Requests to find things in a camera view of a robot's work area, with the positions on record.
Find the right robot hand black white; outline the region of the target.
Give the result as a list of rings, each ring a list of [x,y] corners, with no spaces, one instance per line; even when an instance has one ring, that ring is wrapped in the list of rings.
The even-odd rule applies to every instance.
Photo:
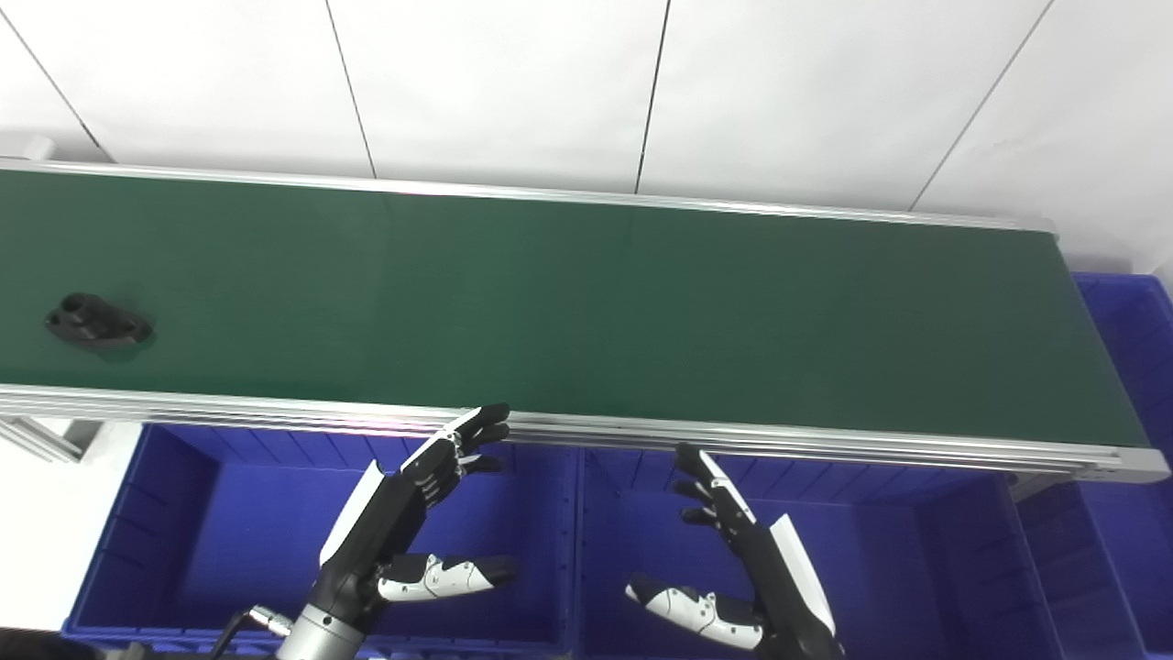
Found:
[[[674,481],[674,492],[699,502],[682,509],[680,519],[716,529],[741,562],[754,597],[700,593],[636,573],[624,588],[628,599],[708,642],[751,651],[758,659],[842,659],[838,624],[791,515],[759,523],[728,472],[698,445],[679,443],[674,468],[687,475]]]

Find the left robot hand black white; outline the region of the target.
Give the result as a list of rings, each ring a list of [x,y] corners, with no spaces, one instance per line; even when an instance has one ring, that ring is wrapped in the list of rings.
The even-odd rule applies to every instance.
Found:
[[[320,552],[320,571],[307,601],[341,619],[374,615],[385,604],[420,603],[499,588],[518,574],[507,554],[439,558],[411,553],[426,515],[474,472],[499,471],[480,447],[510,434],[510,406],[482,406],[445,423],[385,472],[378,461],[355,485]]]

